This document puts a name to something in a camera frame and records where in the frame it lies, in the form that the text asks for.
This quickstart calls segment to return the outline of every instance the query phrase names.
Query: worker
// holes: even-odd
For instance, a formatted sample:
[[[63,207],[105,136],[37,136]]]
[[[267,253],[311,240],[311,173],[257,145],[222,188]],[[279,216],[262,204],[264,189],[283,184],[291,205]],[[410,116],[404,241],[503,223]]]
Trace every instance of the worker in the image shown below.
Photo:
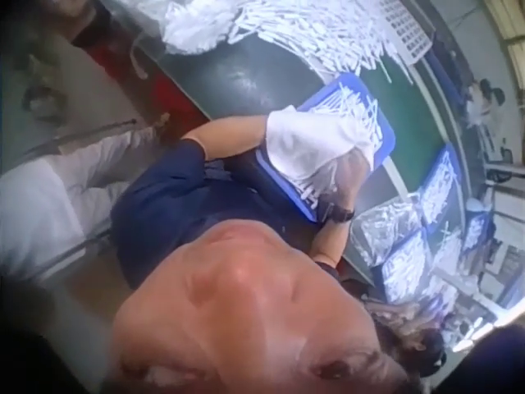
[[[105,387],[330,394],[408,385],[371,316],[335,280],[370,172],[363,152],[339,159],[338,204],[308,254],[287,245],[285,223],[256,190],[206,177],[206,162],[258,147],[266,130],[293,127],[293,115],[200,126],[117,202],[112,237],[135,292],[114,320]]]
[[[23,163],[0,178],[0,273],[44,281],[82,255],[67,252],[109,226],[109,213],[129,181],[100,184],[133,151],[151,152],[154,127],[109,136],[65,155]]]
[[[438,295],[402,305],[365,302],[376,322],[382,348],[407,372],[421,378],[433,375],[442,366],[445,341],[441,335],[443,319],[437,312],[440,298],[442,302]],[[429,304],[434,304],[434,310],[428,310]]]
[[[468,88],[466,106],[468,124],[470,126],[497,126],[498,107],[504,103],[505,93],[501,88],[492,88],[487,79],[480,82],[475,81]]]

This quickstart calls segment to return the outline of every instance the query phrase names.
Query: white cloth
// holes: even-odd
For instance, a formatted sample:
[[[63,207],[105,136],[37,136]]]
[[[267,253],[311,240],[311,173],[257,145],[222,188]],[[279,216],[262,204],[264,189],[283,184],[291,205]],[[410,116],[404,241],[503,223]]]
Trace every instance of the white cloth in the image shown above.
[[[267,121],[266,145],[272,166],[292,181],[304,181],[331,160],[359,148],[373,166],[374,149],[370,138],[350,117],[293,108],[275,111]]]
[[[108,224],[128,182],[99,188],[93,182],[130,149],[154,141],[151,128],[128,131],[65,156],[38,158],[0,178],[0,271],[44,280],[85,254],[59,256]]]
[[[479,199],[470,197],[467,199],[465,208],[472,213],[490,212],[492,210],[492,204],[484,204]]]
[[[467,101],[468,123],[470,126],[482,126],[490,121],[492,106],[483,97],[479,89],[468,88],[471,100]]]

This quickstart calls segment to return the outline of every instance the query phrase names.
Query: floor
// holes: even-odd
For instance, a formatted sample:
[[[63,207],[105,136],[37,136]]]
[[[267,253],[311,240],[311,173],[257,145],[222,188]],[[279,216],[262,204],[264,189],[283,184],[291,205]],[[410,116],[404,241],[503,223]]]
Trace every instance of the floor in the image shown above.
[[[146,123],[144,117],[150,122],[157,116],[154,111],[144,108],[144,104],[137,111],[135,107],[139,105],[132,103],[117,84],[79,49],[57,38],[56,50],[62,70],[65,70],[63,85],[71,103],[67,132],[92,130],[131,118],[143,125]],[[130,79],[125,85],[126,89],[140,89],[137,80]],[[11,97],[11,103],[20,102],[22,93],[17,90],[14,93],[18,95]],[[6,104],[3,105],[6,114],[6,119],[2,119],[3,142],[5,147],[12,148],[8,152],[12,157],[30,147],[27,141],[33,144],[43,142],[53,134],[51,130],[38,128],[16,105],[11,106],[10,112],[6,111]],[[55,278],[46,285],[46,290],[17,288],[14,291],[8,286],[4,291],[5,306],[15,321],[42,333],[90,392],[97,391],[107,372],[107,344],[112,318],[129,294],[112,251],[73,268],[65,277]]]

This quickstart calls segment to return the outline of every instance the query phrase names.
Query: white pants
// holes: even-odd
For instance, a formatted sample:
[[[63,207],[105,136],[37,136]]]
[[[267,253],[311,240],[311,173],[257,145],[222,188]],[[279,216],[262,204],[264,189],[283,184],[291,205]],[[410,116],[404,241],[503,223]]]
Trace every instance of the white pants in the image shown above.
[[[118,181],[105,187],[95,187],[94,182],[107,174],[128,153],[137,149],[150,149],[155,141],[153,128],[149,127],[104,138],[67,155],[47,158],[64,182],[87,237],[101,231],[109,223],[114,203],[130,184],[130,181]]]

